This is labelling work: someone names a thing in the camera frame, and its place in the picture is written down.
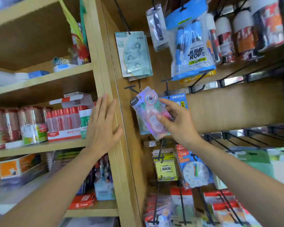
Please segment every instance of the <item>person's left hand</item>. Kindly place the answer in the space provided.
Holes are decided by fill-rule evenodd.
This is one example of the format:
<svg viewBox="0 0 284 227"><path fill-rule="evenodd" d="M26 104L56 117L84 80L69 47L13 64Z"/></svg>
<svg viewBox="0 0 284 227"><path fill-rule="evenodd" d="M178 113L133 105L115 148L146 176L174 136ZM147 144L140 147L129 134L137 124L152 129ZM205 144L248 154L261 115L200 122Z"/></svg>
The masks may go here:
<svg viewBox="0 0 284 227"><path fill-rule="evenodd" d="M91 154L99 159L120 141L123 134L123 127L119 125L113 131L116 103L117 100L114 99L107 110L107 95L104 94L103 97L98 98L88 123L86 134L87 145L82 150L84 153Z"/></svg>

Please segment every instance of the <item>blue box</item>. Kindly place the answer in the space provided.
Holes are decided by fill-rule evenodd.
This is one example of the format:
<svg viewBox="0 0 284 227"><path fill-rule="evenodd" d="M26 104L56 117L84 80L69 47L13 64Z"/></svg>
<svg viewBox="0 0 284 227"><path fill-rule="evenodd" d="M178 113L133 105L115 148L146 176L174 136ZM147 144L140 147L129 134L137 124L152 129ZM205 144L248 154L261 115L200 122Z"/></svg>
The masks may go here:
<svg viewBox="0 0 284 227"><path fill-rule="evenodd" d="M49 72L47 72L47 71L35 71L35 72L29 73L28 77L30 79L33 79L33 78L36 78L36 77L39 77L39 76L45 76L47 74L49 74Z"/></svg>

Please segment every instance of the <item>hand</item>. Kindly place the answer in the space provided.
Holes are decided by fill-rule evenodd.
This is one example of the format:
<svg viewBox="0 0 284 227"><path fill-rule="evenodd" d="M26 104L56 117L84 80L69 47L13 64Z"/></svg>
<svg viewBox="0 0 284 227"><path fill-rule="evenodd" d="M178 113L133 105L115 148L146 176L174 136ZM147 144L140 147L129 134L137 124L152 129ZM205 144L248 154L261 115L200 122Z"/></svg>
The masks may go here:
<svg viewBox="0 0 284 227"><path fill-rule="evenodd" d="M120 141L123 134L122 126L119 125L115 131L112 128L116 103L117 100L114 99L107 110L107 95L98 98L88 123L86 134L88 144L82 150L84 153L92 154L99 159Z"/></svg>
<svg viewBox="0 0 284 227"><path fill-rule="evenodd" d="M166 104L166 110L175 118L175 121L172 122L161 115L157 115L157 119L167 128L177 143L189 150L197 149L203 139L196 131L189 110L168 99L160 98L159 101Z"/></svg>

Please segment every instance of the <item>person's right hand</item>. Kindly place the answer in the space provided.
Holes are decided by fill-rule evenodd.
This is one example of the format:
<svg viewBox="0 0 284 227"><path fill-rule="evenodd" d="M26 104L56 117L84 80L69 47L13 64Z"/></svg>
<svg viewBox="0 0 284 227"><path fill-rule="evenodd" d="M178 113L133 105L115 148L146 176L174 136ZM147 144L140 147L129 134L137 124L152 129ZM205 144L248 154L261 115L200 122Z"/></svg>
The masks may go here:
<svg viewBox="0 0 284 227"><path fill-rule="evenodd" d="M174 140L189 150L198 148L202 138L196 131L189 110L168 99L160 98L159 101L166 104L166 110L175 118L175 121L171 122L157 115L157 119L167 128Z"/></svg>

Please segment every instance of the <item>forearm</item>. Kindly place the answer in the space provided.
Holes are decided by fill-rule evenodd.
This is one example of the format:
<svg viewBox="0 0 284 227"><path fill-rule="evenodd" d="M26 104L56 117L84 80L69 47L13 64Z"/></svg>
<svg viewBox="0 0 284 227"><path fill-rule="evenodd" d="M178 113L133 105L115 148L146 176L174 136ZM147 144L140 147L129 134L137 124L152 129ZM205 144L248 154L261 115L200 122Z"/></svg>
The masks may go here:
<svg viewBox="0 0 284 227"><path fill-rule="evenodd" d="M0 220L0 227L57 227L98 159L82 150L82 153L53 175L46 184L4 215Z"/></svg>
<svg viewBox="0 0 284 227"><path fill-rule="evenodd" d="M284 185L225 151L200 141L191 150L264 227L284 226Z"/></svg>

